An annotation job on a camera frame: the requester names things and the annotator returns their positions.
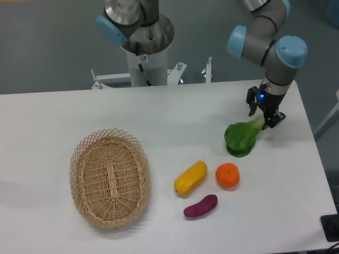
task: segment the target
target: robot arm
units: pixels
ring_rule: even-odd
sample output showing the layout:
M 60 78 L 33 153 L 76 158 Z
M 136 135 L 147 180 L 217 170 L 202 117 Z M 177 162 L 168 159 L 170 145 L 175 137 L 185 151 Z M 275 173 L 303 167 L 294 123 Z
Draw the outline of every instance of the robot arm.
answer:
M 158 19 L 158 0 L 106 0 L 96 23 L 108 41 L 123 45 L 138 28 L 152 26 Z
M 286 116 L 279 105 L 307 55 L 305 42 L 294 36 L 276 41 L 274 36 L 290 11 L 288 0 L 243 0 L 253 15 L 248 29 L 237 26 L 227 44 L 227 50 L 266 69 L 259 88 L 248 90 L 246 103 L 249 116 L 259 107 L 265 117 L 263 129 L 279 124 Z

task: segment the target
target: table surface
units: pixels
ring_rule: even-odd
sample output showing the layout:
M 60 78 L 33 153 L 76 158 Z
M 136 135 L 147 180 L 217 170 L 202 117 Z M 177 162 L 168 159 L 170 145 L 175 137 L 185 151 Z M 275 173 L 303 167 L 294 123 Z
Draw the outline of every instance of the table surface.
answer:
M 0 96 L 0 246 L 3 253 L 277 253 L 327 248 L 320 216 L 334 214 L 320 157 L 297 85 L 280 110 L 287 118 L 261 132 L 243 158 L 226 151 L 224 131 L 248 121 L 247 89 L 259 80 L 176 87 L 82 90 Z M 76 211 L 69 163 L 84 137 L 103 129 L 136 136 L 148 157 L 152 192 L 145 213 L 115 230 Z M 186 198 L 175 179 L 197 160 L 208 175 Z M 232 162 L 233 191 L 215 181 Z M 203 219 L 183 210 L 208 194 Z

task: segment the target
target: yellow toy pepper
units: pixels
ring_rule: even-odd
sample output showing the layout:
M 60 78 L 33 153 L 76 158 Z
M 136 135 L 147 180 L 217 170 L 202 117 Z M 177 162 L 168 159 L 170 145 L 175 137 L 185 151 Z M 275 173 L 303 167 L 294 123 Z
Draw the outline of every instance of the yellow toy pepper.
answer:
M 181 196 L 190 194 L 204 181 L 206 174 L 207 166 L 205 162 L 197 161 L 175 180 L 175 191 Z

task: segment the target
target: orange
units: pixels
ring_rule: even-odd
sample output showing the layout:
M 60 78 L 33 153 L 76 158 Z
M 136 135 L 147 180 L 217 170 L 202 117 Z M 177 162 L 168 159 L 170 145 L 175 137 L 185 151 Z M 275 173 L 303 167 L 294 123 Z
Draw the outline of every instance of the orange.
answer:
M 216 170 L 216 179 L 224 188 L 235 187 L 240 181 L 238 167 L 232 163 L 220 165 Z

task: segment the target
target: black cable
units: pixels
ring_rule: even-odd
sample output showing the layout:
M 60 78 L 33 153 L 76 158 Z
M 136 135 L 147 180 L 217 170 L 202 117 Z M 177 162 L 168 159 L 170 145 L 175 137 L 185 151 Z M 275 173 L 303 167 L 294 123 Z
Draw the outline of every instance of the black cable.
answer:
M 140 44 L 138 42 L 136 42 L 136 56 L 139 55 L 139 46 L 140 46 Z M 146 72 L 145 72 L 142 64 L 139 63 L 138 66 L 139 66 L 139 69 L 140 69 L 141 73 L 144 75 L 144 78 L 145 78 L 147 86 L 152 86 L 152 84 L 149 81 L 149 78 L 146 75 Z
M 336 244 L 332 245 L 331 247 L 329 247 L 325 253 L 326 254 L 335 254 L 335 253 L 339 253 L 339 248 L 334 249 L 335 247 L 337 247 L 339 245 L 339 242 L 337 242 Z

